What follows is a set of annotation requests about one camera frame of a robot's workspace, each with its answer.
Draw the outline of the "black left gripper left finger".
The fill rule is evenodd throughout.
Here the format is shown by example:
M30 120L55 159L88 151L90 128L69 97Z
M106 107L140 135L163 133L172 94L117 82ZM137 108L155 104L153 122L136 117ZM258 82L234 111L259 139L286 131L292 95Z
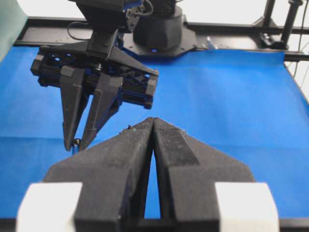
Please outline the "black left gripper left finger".
M29 186L20 204L18 232L118 232L122 217L140 214L134 204L147 189L154 119L54 164Z

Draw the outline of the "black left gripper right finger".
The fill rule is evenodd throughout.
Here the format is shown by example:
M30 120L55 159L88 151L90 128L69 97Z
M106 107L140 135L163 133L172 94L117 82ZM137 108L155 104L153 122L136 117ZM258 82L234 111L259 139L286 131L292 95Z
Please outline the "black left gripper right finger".
M161 215L177 232L277 232L278 211L266 183L249 167L154 119Z

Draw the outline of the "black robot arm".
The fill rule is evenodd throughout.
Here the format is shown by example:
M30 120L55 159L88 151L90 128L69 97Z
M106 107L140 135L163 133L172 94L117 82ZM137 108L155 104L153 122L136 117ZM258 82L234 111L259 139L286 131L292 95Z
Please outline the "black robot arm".
M18 232L277 232L267 184L244 163L149 117L91 147L122 102L150 109L159 73L123 51L123 35L175 51L186 41L174 0L78 0L93 32L84 42L42 46L31 72L60 88L64 146L74 144L91 107L79 152L29 186Z

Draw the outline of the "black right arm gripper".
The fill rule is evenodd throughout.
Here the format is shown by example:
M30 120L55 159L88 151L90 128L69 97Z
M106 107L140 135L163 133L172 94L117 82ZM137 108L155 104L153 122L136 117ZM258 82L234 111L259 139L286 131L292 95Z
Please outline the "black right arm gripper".
M56 46L41 46L31 72L43 87L58 87L61 92L64 146L71 150L80 120L80 109L93 100L79 145L85 150L121 101L153 105L159 73L123 50L126 32L113 35L94 32L89 40Z

